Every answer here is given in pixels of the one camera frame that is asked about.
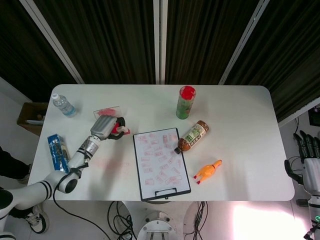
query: orange rubber chicken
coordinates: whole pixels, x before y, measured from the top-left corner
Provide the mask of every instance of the orange rubber chicken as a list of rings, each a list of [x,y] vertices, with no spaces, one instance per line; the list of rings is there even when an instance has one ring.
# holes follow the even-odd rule
[[[215,173],[217,167],[219,167],[221,164],[222,160],[218,160],[214,164],[205,165],[203,168],[201,168],[200,171],[198,171],[197,174],[193,176],[194,179],[201,177],[201,179],[196,183],[200,184],[208,177],[211,177],[211,175]]]

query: black curtain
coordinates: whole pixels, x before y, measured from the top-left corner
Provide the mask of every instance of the black curtain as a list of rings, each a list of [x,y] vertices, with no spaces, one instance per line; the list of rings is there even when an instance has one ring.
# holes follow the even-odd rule
[[[320,1],[271,0],[225,84],[269,89],[278,121],[320,96]]]
[[[258,0],[169,0],[166,84],[218,84]]]
[[[153,0],[35,0],[87,84],[154,84]]]
[[[0,76],[34,102],[76,83],[18,0],[0,1]]]

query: person's leg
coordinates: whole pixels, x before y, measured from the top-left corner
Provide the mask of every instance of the person's leg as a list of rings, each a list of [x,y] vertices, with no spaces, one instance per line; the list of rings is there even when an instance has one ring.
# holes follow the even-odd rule
[[[29,174],[30,166],[13,158],[0,146],[0,176],[11,179],[23,179]]]
[[[9,215],[17,219],[25,219],[29,224],[31,230],[37,234],[42,234],[49,228],[49,218],[47,214],[42,210],[41,203],[25,210],[19,210],[14,207],[9,212]]]

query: brown bottle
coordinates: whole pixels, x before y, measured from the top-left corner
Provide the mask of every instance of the brown bottle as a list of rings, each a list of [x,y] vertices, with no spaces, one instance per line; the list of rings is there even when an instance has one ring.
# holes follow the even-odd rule
[[[195,143],[197,143],[207,132],[209,126],[204,121],[197,121],[197,123],[190,129],[190,131],[181,137],[178,141],[178,147],[174,149],[176,154],[180,154],[182,151],[188,151]]]

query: white table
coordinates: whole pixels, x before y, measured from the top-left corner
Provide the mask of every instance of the white table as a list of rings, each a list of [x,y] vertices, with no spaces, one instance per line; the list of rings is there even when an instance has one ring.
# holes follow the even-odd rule
[[[191,193],[169,201],[287,201],[294,195],[284,168],[286,159],[271,96],[262,86],[196,85],[189,118],[176,117],[181,85],[59,85],[77,108],[66,118],[52,101],[46,112],[29,184],[54,170],[47,137],[65,138],[70,156],[90,135],[93,111],[120,106],[131,134],[100,145],[76,189],[58,200],[140,201],[132,134],[177,127],[184,135],[198,120],[210,132],[184,154]],[[200,185],[192,176],[222,159],[216,173]]]

